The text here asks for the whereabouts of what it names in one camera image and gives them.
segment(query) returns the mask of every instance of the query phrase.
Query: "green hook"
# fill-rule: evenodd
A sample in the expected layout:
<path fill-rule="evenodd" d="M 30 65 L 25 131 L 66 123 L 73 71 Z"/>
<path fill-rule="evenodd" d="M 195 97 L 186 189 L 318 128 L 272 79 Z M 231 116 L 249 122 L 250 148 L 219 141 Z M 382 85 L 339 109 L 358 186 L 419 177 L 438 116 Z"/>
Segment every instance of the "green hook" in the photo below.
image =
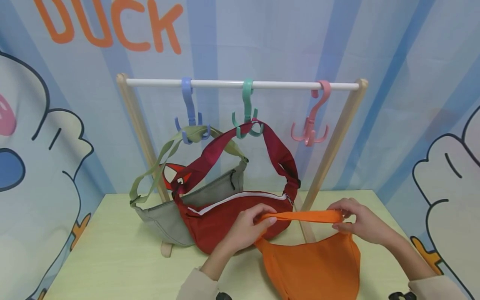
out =
<path fill-rule="evenodd" d="M 242 94 L 241 95 L 242 95 L 242 100 L 243 100 L 244 116 L 245 116 L 244 119 L 243 119 L 244 124 L 248 123 L 252 120 L 251 119 L 252 103 L 250 101 L 250 96 L 253 94 L 252 85 L 253 85 L 253 80 L 252 79 L 245 79 L 245 81 L 243 82 L 243 88 L 242 88 Z M 253 118 L 254 119 L 257 118 L 257 114 L 258 114 L 258 110 L 255 108 L 253 110 Z M 239 139 L 245 138 L 247 136 L 247 134 L 245 134 L 245 135 L 241 134 L 240 125 L 237 123 L 237 120 L 235 118 L 235 112 L 232 113 L 232 122 L 233 122 L 233 125 L 237 128 L 237 138 L 239 138 Z M 252 136 L 260 136 L 260 135 L 262 135 L 263 131 L 264 131 L 264 126 L 260 125 L 260 132 L 255 132 L 253 129 L 250 129 L 249 134 L 252 135 Z"/>

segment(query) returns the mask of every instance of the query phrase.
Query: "orange text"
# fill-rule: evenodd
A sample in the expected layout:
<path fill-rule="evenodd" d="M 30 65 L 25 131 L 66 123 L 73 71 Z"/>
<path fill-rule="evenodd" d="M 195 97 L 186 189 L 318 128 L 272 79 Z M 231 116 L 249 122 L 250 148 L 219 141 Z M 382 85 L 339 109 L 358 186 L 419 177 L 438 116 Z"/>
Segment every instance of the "orange text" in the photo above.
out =
<path fill-rule="evenodd" d="M 48 14 L 48 11 L 43 3 L 43 0 L 34 0 L 38 12 L 42 17 L 45 27 L 48 30 L 52 40 L 58 44 L 66 44 L 73 40 L 75 36 L 75 30 L 73 28 L 72 18 L 63 4 L 62 0 L 50 0 L 53 2 L 57 8 L 60 17 L 63 21 L 65 29 L 63 32 L 58 32 L 55 26 L 53 25 L 52 19 Z M 93 1 L 93 6 L 95 8 L 96 16 L 102 28 L 103 37 L 95 37 L 92 33 L 92 29 L 88 24 L 87 16 L 85 15 L 84 8 L 80 0 L 71 0 L 75 14 L 77 15 L 78 22 L 80 27 L 84 32 L 87 40 L 97 47 L 107 48 L 113 45 L 112 31 L 108 25 L 107 16 L 105 10 L 103 9 L 102 3 L 100 0 L 91 0 Z M 150 19 L 150 27 L 152 29 L 152 40 L 157 52 L 163 52 L 164 43 L 162 39 L 162 32 L 167 33 L 168 41 L 170 46 L 173 49 L 173 52 L 176 54 L 181 54 L 180 43 L 173 27 L 175 20 L 180 17 L 183 13 L 183 7 L 180 4 L 175 4 L 167 13 L 162 17 L 158 15 L 158 8 L 155 0 L 147 1 L 148 17 Z M 110 17 L 112 20 L 112 27 L 115 35 L 117 36 L 120 43 L 131 51 L 148 51 L 150 50 L 152 44 L 149 41 L 145 42 L 132 42 L 130 41 L 123 32 L 123 27 L 120 20 L 120 14 L 124 10 L 133 10 L 139 13 L 145 12 L 145 7 L 135 1 L 135 0 L 115 0 L 112 2 L 110 7 Z"/>

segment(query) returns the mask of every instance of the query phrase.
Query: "curtain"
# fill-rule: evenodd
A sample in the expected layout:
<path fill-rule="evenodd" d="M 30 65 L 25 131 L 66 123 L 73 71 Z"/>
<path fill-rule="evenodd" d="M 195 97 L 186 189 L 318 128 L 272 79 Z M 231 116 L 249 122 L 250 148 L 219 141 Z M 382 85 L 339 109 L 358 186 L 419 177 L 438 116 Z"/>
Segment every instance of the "curtain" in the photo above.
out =
<path fill-rule="evenodd" d="M 74 245 L 72 232 L 83 230 L 103 195 L 128 192 L 147 169 L 116 86 L 121 72 L 161 79 L 367 79 L 322 189 L 374 190 L 409 236 L 440 254 L 439 272 L 480 299 L 473 284 L 480 266 L 460 261 L 477 261 L 478 242 L 469 237 L 478 235 L 472 228 L 480 209 L 479 13 L 480 3 L 468 0 L 2 1 L 0 257 L 15 259 L 1 263 L 10 266 L 0 271 L 10 288 L 0 299 L 37 299 Z M 158 154 L 177 132 L 174 118 L 188 124 L 181 90 L 135 92 Z M 319 136 L 329 125 L 329 137 L 306 147 L 290 128 L 296 122 L 299 135 L 318 101 L 310 91 L 252 94 L 258 119 L 295 157 L 303 190 L 347 96 L 332 92 L 315 123 Z M 221 131 L 233 128 L 232 112 L 243 118 L 240 89 L 194 88 L 193 100 L 204 124 Z M 181 144 L 173 169 L 195 160 L 211 140 Z M 235 141 L 250 160 L 245 187 L 283 190 L 263 139 Z M 237 163 L 223 154 L 205 180 Z M 141 191 L 150 184 L 144 180 Z M 37 263 L 43 258 L 48 263 Z"/>

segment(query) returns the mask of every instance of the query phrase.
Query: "cartoon character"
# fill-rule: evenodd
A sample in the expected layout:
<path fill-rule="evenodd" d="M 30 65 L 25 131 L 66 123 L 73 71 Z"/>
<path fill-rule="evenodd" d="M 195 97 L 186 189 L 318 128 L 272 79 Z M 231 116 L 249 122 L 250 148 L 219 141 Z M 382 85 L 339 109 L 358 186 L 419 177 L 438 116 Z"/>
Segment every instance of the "cartoon character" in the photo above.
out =
<path fill-rule="evenodd" d="M 167 190 L 171 191 L 172 186 L 170 185 L 170 182 L 175 178 L 178 172 L 182 171 L 185 169 L 185 166 L 182 165 L 177 165 L 177 164 L 170 164 L 167 163 L 165 168 L 163 169 L 163 181 L 165 183 L 165 186 L 167 187 Z M 184 183 L 190 178 L 191 173 L 183 176 L 183 178 L 179 179 L 180 183 Z"/>
<path fill-rule="evenodd" d="M 0 52 L 1 300 L 41 299 L 42 279 L 90 219 L 77 221 L 75 176 L 93 153 L 83 133 L 74 113 L 50 109 L 47 86 L 33 68 Z"/>
<path fill-rule="evenodd" d="M 480 299 L 480 107 L 470 116 L 463 134 L 436 139 L 425 160 L 413 169 L 413 179 L 430 205 L 427 232 L 434 250 L 411 237 L 423 258 L 438 274 L 441 263 L 472 299 Z"/>

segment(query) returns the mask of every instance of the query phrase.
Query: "hand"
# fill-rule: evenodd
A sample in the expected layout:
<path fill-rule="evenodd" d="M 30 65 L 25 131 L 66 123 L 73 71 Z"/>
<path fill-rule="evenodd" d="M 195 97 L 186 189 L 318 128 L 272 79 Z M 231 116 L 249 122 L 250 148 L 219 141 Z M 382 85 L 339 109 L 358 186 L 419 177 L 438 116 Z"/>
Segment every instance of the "hand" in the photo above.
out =
<path fill-rule="evenodd" d="M 345 219 L 356 215 L 355 223 L 335 223 L 332 227 L 339 231 L 353 233 L 367 242 L 386 247 L 399 236 L 368 207 L 361 205 L 354 198 L 343 198 L 332 203 L 327 209 L 341 210 Z"/>
<path fill-rule="evenodd" d="M 276 222 L 275 217 L 270 217 L 255 225 L 257 217 L 265 213 L 276 214 L 276 210 L 266 204 L 257 204 L 239 213 L 235 223 L 221 242 L 224 247 L 233 253 L 251 246 L 258 237 Z"/>

